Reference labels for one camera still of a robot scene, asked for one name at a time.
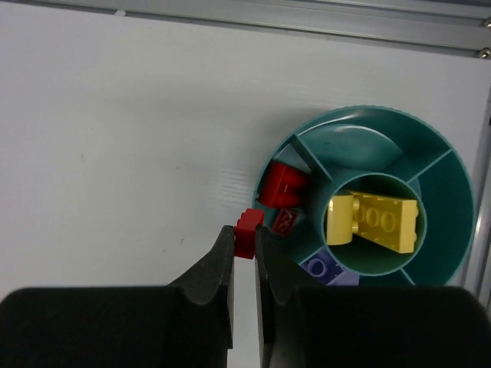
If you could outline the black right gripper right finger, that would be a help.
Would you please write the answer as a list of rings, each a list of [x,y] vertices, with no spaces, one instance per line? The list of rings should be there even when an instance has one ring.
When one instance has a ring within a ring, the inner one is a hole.
[[[458,287],[327,287],[255,230],[263,367],[488,367],[490,322]]]

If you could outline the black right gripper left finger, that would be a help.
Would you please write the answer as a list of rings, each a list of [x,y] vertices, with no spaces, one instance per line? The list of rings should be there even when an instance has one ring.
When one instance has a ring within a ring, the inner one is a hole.
[[[234,231],[152,287],[40,287],[1,304],[3,367],[224,367],[232,347]]]

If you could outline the purple lego brick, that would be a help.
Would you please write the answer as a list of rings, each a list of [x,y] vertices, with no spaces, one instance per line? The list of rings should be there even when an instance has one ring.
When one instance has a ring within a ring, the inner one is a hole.
[[[300,267],[325,286],[358,286],[360,275],[339,265],[322,249],[305,260]]]

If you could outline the small red square lego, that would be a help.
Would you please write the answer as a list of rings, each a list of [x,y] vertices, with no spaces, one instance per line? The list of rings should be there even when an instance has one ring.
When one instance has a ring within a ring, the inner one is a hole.
[[[295,209],[279,209],[271,230],[273,233],[286,238],[291,234],[297,219],[298,211]]]

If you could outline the small red lego plate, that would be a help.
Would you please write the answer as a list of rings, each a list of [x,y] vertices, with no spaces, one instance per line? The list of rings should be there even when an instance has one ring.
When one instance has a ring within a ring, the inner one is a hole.
[[[246,209],[234,226],[235,250],[238,258],[253,259],[255,257],[255,230],[263,226],[264,211]]]

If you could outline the yellow lego brick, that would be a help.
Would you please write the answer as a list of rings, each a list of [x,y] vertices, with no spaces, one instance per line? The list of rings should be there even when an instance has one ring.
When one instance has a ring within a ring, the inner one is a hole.
[[[358,207],[353,233],[398,254],[412,254],[418,238],[416,199],[351,191]]]

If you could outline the red lego brick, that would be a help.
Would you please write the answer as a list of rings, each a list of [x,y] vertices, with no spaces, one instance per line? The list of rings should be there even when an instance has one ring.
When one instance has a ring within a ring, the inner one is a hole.
[[[310,181],[306,172],[271,161],[260,186],[258,202],[271,209],[299,207]]]

